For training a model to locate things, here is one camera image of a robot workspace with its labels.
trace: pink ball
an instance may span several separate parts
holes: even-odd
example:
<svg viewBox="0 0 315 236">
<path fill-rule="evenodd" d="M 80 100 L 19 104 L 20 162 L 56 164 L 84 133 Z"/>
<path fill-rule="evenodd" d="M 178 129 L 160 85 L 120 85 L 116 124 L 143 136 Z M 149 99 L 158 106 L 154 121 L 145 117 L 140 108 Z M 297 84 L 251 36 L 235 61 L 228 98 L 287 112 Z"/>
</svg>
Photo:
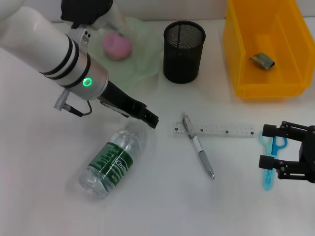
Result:
<svg viewBox="0 0 315 236">
<path fill-rule="evenodd" d="M 103 47 L 105 53 L 112 60 L 125 59 L 132 52 L 131 40 L 117 32 L 111 32 L 105 36 Z"/>
</svg>

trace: white table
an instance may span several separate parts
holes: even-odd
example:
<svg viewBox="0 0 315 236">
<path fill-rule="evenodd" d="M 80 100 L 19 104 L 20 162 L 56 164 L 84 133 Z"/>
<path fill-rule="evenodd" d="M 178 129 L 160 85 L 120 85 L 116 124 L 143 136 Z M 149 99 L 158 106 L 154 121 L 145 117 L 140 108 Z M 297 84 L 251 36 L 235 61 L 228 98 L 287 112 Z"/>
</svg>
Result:
<svg viewBox="0 0 315 236">
<path fill-rule="evenodd" d="M 306 19 L 315 37 L 315 19 Z M 212 181 L 188 137 L 168 128 L 185 111 L 200 124 L 315 124 L 315 87 L 282 102 L 248 103 L 234 96 L 222 45 L 224 20 L 197 21 L 206 31 L 198 78 L 164 78 L 129 92 L 157 114 L 147 151 L 102 202 L 86 199 L 80 172 L 128 119 L 92 101 L 78 118 L 53 105 L 62 88 L 0 51 L 0 235 L 2 236 L 313 236 L 315 185 L 276 179 L 261 187 L 263 146 L 257 139 L 204 137 Z M 162 36 L 170 22 L 152 22 Z M 72 95 L 69 104 L 88 111 Z M 280 158 L 297 160 L 289 140 Z"/>
</svg>

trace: white ruler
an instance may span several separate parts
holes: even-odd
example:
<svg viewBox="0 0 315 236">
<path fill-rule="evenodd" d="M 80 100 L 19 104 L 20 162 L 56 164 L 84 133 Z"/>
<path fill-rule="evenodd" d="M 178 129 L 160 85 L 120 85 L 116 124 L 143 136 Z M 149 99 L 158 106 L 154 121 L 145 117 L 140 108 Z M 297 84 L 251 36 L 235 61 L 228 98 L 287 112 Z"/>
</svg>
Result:
<svg viewBox="0 0 315 236">
<path fill-rule="evenodd" d="M 193 125 L 197 135 L 253 138 L 256 135 L 253 125 Z M 187 134 L 183 124 L 177 122 L 173 127 L 174 134 Z"/>
</svg>

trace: yellow storage bin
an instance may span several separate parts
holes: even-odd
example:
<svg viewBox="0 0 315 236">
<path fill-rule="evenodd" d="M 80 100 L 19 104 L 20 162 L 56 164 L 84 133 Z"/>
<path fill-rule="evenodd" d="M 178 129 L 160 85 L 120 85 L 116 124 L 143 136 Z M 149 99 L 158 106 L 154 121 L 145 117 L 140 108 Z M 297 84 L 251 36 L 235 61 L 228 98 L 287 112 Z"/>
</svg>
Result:
<svg viewBox="0 0 315 236">
<path fill-rule="evenodd" d="M 315 44 L 294 0 L 228 0 L 223 42 L 241 98 L 292 97 L 311 85 Z M 249 60 L 259 53 L 276 65 L 267 71 Z"/>
</svg>

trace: ballpoint pen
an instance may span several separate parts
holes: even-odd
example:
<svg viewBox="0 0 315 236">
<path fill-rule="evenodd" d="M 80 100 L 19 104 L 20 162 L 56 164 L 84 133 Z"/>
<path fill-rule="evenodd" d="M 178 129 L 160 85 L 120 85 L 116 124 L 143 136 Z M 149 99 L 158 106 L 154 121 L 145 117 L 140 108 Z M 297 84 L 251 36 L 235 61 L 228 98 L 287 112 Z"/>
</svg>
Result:
<svg viewBox="0 0 315 236">
<path fill-rule="evenodd" d="M 199 158 L 200 158 L 204 168 L 206 169 L 208 174 L 211 176 L 211 178 L 214 179 L 215 174 L 213 172 L 213 169 L 212 169 L 212 166 L 209 162 L 207 154 L 206 154 L 205 150 L 203 149 L 203 147 L 202 147 L 202 145 L 198 139 L 196 131 L 195 131 L 189 117 L 185 113 L 183 114 L 183 125 L 184 125 L 184 127 L 188 133 L 189 138 L 192 139 L 192 142 L 193 142 L 195 148 L 197 149 Z"/>
</svg>

